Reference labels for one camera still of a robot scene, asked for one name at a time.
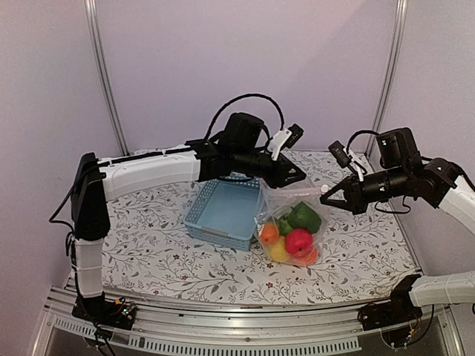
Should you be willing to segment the green toy pepper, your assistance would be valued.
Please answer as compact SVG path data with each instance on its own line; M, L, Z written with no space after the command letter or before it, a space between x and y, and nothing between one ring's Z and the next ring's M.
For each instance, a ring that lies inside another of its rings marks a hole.
M299 202L278 219L281 235L287 235L296 228L307 230L311 234L319 232L322 224L321 216L305 202Z

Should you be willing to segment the clear zip top bag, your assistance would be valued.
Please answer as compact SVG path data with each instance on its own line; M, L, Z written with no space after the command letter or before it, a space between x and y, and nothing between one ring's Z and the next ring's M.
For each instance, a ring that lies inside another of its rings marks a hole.
M266 255L276 263L315 264L329 215L320 202L321 188L308 178L284 188L270 188L263 179L259 183L255 222Z

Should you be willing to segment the green orange toy mango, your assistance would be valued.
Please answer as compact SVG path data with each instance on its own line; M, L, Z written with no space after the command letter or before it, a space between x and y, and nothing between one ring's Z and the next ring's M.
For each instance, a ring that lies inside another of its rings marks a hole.
M263 225L260 233L260 241L264 246L276 244L280 238L278 227L273 222L267 222Z

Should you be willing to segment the red toy apple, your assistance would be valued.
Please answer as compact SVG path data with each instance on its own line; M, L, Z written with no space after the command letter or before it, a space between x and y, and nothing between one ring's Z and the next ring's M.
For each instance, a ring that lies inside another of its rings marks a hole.
M307 230L296 228L285 236L284 246L291 257L303 257L311 252L314 238Z

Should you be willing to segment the orange toy orange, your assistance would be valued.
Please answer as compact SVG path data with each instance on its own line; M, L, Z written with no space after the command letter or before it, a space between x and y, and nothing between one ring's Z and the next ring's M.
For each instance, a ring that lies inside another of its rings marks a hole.
M316 262L317 259L318 259L318 249L313 248L310 252L304 255L303 264L307 266L312 265Z

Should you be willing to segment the yellow toy lemon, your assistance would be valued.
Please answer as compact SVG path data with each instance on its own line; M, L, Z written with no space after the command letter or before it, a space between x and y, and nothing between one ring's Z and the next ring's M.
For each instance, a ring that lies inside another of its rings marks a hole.
M269 247L269 256L278 263L286 263L289 254L285 249L285 237L279 237L278 241Z

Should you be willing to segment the yellow toy banana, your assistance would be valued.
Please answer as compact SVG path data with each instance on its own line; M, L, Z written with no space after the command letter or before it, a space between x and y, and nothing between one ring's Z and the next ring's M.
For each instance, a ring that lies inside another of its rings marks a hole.
M260 238L260 233L261 233L261 230L263 228L263 225L265 223L274 223L275 224L275 219L274 217L272 216L269 216L269 217L259 217L257 220L256 220L256 234L257 234L257 237Z

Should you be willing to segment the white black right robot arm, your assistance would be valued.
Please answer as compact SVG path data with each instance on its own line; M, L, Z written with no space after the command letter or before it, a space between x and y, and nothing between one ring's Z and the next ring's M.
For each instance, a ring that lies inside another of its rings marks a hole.
M373 132L380 151L381 171L359 168L321 195L323 205L363 214L369 204L395 197L424 200L474 231L474 184L462 167L441 157L420 154L409 128ZM413 307L474 303L474 272L442 276L407 275L391 287L384 307L389 323L400 323Z

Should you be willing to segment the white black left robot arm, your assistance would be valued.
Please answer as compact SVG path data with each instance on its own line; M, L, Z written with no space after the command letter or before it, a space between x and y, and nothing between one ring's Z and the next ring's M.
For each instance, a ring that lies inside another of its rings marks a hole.
M285 126L269 134L262 119L248 113L233 113L220 132L209 128L201 139L147 154L98 159L84 154L65 198L49 218L60 224L59 212L71 205L71 268L75 273L80 304L95 322L110 316L103 300L102 247L111 224L107 204L127 194L180 182L225 180L242 174L247 180L263 179L270 188L283 188L305 179L306 174L287 159L282 150L291 148L304 134L299 125ZM266 135L258 145L261 134Z

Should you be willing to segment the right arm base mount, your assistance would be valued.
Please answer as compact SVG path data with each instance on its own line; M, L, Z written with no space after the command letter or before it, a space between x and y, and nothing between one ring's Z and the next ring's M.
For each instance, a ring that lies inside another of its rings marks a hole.
M415 306L410 299L409 292L412 285L421 277L420 274L411 274L403 278L390 293L390 299L384 303L368 303L358 310L357 319L363 330L374 330L394 326L400 323L420 321L422 308ZM414 326L405 326L400 329L382 333L383 341L392 348L407 346L416 332Z

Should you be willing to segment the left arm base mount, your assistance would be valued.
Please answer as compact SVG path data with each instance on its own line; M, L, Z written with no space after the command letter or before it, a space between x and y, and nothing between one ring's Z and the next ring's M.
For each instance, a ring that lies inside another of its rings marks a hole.
M137 304L126 301L124 297L114 301L105 299L105 293L98 297L83 297L77 291L72 315L94 325L110 326L117 329L132 330L137 314Z

